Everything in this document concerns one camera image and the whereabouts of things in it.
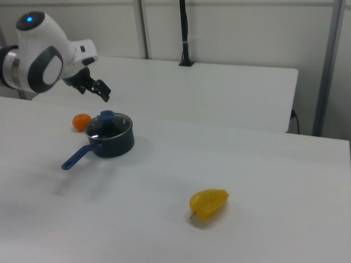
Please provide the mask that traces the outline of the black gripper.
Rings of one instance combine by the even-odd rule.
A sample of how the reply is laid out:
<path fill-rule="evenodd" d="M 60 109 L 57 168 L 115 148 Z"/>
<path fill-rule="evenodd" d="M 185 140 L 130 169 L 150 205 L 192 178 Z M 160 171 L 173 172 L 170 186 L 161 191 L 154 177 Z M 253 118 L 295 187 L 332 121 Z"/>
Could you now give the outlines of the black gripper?
<path fill-rule="evenodd" d="M 94 80 L 90 76 L 88 67 L 83 68 L 77 74 L 69 78 L 63 78 L 66 85 L 73 87 L 80 94 L 87 91 L 94 93 L 102 98 L 104 102 L 108 102 L 110 98 L 111 89 L 101 80 Z"/>

